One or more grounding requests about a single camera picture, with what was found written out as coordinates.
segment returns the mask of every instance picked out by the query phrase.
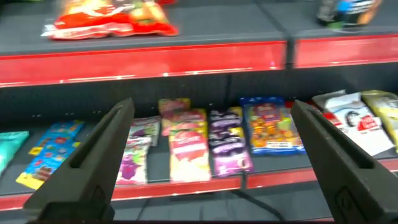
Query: teal package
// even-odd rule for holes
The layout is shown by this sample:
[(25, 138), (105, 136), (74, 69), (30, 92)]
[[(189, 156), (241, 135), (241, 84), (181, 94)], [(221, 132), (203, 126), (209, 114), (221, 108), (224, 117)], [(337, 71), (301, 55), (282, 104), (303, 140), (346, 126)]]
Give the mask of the teal package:
[(28, 131), (0, 133), (0, 176), (28, 137)]

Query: red candy bag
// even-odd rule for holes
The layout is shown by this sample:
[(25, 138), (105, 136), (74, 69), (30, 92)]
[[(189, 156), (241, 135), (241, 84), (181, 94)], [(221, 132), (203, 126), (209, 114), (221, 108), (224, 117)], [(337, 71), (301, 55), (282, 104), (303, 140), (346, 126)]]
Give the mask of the red candy bag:
[(178, 34), (153, 0), (68, 0), (61, 15), (42, 35), (78, 40), (151, 33)]

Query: red shelf edge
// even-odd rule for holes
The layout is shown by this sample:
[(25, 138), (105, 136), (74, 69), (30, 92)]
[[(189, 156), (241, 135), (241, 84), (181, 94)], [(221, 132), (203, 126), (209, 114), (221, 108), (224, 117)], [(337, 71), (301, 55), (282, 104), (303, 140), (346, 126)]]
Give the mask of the red shelf edge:
[(275, 40), (4, 55), (0, 56), (0, 88), (282, 70), (285, 48), (285, 40)]
[[(398, 170), (398, 159), (381, 160), (380, 163), (391, 172)], [(312, 168), (286, 170), (280, 172), (249, 175), (246, 181), (246, 188), (255, 189), (260, 187), (296, 184), (315, 180), (317, 180), (317, 177), (315, 176)]]
[(398, 34), (299, 39), (295, 68), (398, 62)]
[[(130, 200), (186, 194), (200, 194), (205, 192), (235, 190), (240, 188), (241, 177), (227, 177), (224, 179), (213, 179), (206, 182), (135, 185), (130, 187), (116, 187), (113, 192), (112, 200)], [(29, 197), (30, 194), (1, 196), (0, 212), (21, 209)]]

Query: purple candy bag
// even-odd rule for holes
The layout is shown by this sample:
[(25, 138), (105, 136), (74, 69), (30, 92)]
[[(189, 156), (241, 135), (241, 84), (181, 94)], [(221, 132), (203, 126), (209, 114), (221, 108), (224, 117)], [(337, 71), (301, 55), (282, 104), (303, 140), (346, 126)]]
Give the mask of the purple candy bag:
[(254, 171), (241, 127), (241, 112), (241, 108), (230, 108), (210, 113), (209, 145), (218, 177)]

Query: candy bag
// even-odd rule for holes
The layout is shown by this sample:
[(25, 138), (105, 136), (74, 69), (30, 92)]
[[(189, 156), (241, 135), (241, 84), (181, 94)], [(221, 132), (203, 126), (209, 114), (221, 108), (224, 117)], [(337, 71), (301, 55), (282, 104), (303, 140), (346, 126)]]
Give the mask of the candy bag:
[(172, 130), (169, 144), (171, 182), (211, 179), (205, 128)]
[(159, 112), (162, 115), (162, 135), (168, 136), (172, 127), (172, 118), (178, 111), (188, 110), (191, 107), (191, 101), (188, 98), (178, 98), (175, 100), (159, 100)]
[(330, 98), (325, 110), (332, 113), (343, 124), (346, 135), (369, 155), (374, 156), (394, 145), (375, 117), (361, 101), (360, 93)]
[(44, 146), (50, 141), (55, 141), (59, 144), (73, 142), (83, 125), (84, 122), (79, 120), (59, 122), (51, 125), (50, 129), (44, 133), (36, 146), (29, 151), (29, 154), (34, 156), (39, 155)]
[(362, 92), (362, 98), (373, 113), (381, 118), (398, 152), (398, 96), (379, 90)]
[(240, 107), (210, 112), (209, 145), (218, 177), (234, 175), (241, 171), (254, 171), (241, 122)]
[(146, 184), (146, 157), (151, 136), (129, 138), (123, 153), (116, 185)]
[(150, 118), (136, 118), (133, 119), (129, 138), (150, 135), (152, 138), (152, 146), (157, 146), (160, 131), (160, 116), (153, 116)]
[(53, 24), (45, 26), (42, 36), (80, 40), (110, 34), (178, 34), (153, 0), (66, 0), (61, 7), (61, 14)]
[(292, 129), (281, 97), (241, 98), (253, 154), (297, 154), (303, 152), (298, 132)]
[(28, 131), (0, 133), (0, 177), (28, 136)]
[(59, 144), (51, 140), (19, 175), (16, 182), (37, 190), (79, 144), (79, 142)]
[(206, 111), (204, 109), (190, 109), (175, 113), (172, 118), (172, 127), (170, 130), (206, 129)]

